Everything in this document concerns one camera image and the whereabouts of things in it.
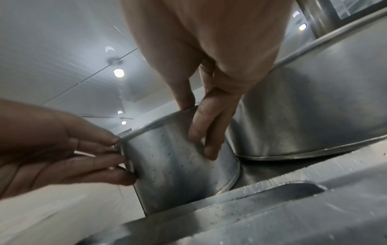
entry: metal pot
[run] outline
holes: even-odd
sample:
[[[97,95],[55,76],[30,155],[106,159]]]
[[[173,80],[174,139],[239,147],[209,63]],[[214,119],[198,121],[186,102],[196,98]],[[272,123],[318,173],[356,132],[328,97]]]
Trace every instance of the metal pot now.
[[[236,154],[315,157],[385,138],[386,15],[383,9],[352,22],[275,64],[230,124]]]
[[[228,191],[237,181],[239,162],[226,141],[216,161],[204,157],[204,141],[188,140],[197,107],[178,111],[130,132],[118,147],[126,167],[138,177],[134,188],[146,214]]]

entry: light fixture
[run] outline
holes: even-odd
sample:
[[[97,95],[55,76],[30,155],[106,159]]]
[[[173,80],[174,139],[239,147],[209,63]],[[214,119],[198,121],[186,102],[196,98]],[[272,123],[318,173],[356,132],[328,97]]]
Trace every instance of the light fixture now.
[[[296,11],[296,12],[294,12],[293,13],[293,18],[295,18],[297,15],[299,15],[300,14],[300,12],[299,11]]]
[[[122,69],[115,69],[115,70],[113,71],[113,73],[114,73],[114,75],[115,75],[116,77],[123,77],[123,76],[125,76],[125,72],[124,72],[124,70],[122,70]]]
[[[300,25],[300,27],[298,28],[300,31],[303,31],[306,29],[306,24],[302,24]]]

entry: skin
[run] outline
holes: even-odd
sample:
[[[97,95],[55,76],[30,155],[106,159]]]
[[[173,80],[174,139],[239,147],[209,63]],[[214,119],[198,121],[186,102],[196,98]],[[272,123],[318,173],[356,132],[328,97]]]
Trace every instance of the skin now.
[[[189,138],[206,137],[215,160],[242,95],[270,71],[290,0],[121,0],[132,35],[179,107],[195,104],[189,78],[199,68],[206,91]]]
[[[69,113],[16,102],[0,100],[0,111],[0,199],[50,184],[135,182],[118,168],[125,158],[112,148],[119,137],[109,131]]]

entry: metal pole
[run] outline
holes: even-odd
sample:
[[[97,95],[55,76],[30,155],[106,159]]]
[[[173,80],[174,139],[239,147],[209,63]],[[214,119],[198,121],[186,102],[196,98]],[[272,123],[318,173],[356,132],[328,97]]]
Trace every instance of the metal pole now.
[[[330,0],[296,1],[316,38],[341,27],[341,19]]]

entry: white paneled ceiling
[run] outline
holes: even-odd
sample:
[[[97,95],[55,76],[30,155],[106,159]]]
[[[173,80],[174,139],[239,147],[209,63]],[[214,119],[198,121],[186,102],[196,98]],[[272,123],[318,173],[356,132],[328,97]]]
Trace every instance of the white paneled ceiling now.
[[[303,21],[290,20],[287,39],[295,43],[282,57],[306,42],[298,37]],[[114,76],[118,68],[124,77]],[[201,86],[198,73],[191,86]],[[88,120],[107,129],[173,100],[116,0],[1,0],[0,97],[102,117]]]

